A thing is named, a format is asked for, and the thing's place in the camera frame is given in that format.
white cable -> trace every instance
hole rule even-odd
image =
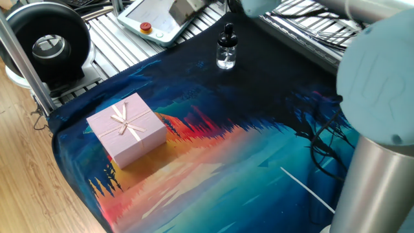
[[[352,18],[352,15],[351,15],[351,10],[349,9],[350,2],[351,0],[345,0],[345,13],[347,14],[349,20],[354,21],[354,18]]]
[[[328,210],[330,210],[333,214],[335,214],[335,210],[332,209],[325,201],[322,200],[318,195],[316,195],[310,188],[306,187],[302,182],[300,182],[297,178],[295,178],[292,174],[290,174],[288,171],[286,171],[284,168],[280,167],[282,171],[284,171],[290,178],[292,178],[294,181],[296,181],[298,184],[300,184],[304,189],[306,189],[310,194],[312,194],[315,198],[317,198],[320,203],[322,203]]]

dropper bottle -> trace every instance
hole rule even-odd
[[[227,23],[217,40],[217,66],[231,69],[235,65],[235,54],[239,38],[233,31],[233,24]]]

painted mat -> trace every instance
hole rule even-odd
[[[225,22],[239,35],[236,66],[215,64]],[[124,170],[86,118],[138,93],[167,125],[167,143]],[[193,39],[112,77],[49,118],[66,180],[107,231],[317,233],[341,184],[316,171],[309,145],[338,110],[335,77],[231,14]],[[344,176],[358,134],[341,116],[316,141],[318,161]]]

pink ribbon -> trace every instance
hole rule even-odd
[[[100,134],[98,137],[101,138],[109,133],[114,132],[115,130],[119,129],[118,134],[123,135],[125,133],[125,130],[128,129],[129,132],[131,132],[131,134],[134,136],[134,138],[136,139],[137,142],[141,141],[141,138],[137,135],[137,133],[135,131],[140,131],[140,132],[145,132],[146,129],[138,127],[138,126],[134,126],[132,125],[130,122],[144,116],[147,113],[150,113],[151,110],[148,109],[147,111],[142,112],[141,114],[134,116],[133,118],[127,120],[127,111],[126,111],[126,105],[127,103],[124,103],[122,105],[122,113],[116,108],[115,105],[112,105],[112,109],[114,109],[116,115],[112,115],[111,118],[119,123],[121,123],[119,126],[114,127],[113,129],[110,129],[102,134]]]

gift box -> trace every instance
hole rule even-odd
[[[120,168],[166,141],[167,128],[136,93],[87,121]]]

